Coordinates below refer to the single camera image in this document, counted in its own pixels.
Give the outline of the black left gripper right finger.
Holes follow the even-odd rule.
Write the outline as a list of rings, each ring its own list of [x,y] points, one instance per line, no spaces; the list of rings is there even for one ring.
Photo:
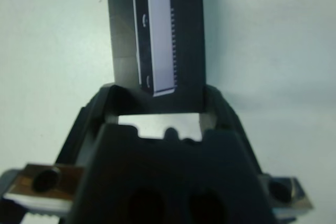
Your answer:
[[[257,174],[262,174],[244,127],[222,93],[216,87],[206,85],[203,89],[203,98],[204,110],[199,114],[201,133],[204,134],[206,130],[231,130],[237,133],[253,168]]]

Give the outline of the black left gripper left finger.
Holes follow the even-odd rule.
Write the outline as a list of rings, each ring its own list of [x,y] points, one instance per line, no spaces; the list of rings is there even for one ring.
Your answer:
[[[140,107],[131,90],[113,83],[103,85],[80,109],[55,163],[85,166],[101,126],[106,123],[118,124],[119,116],[132,115]]]

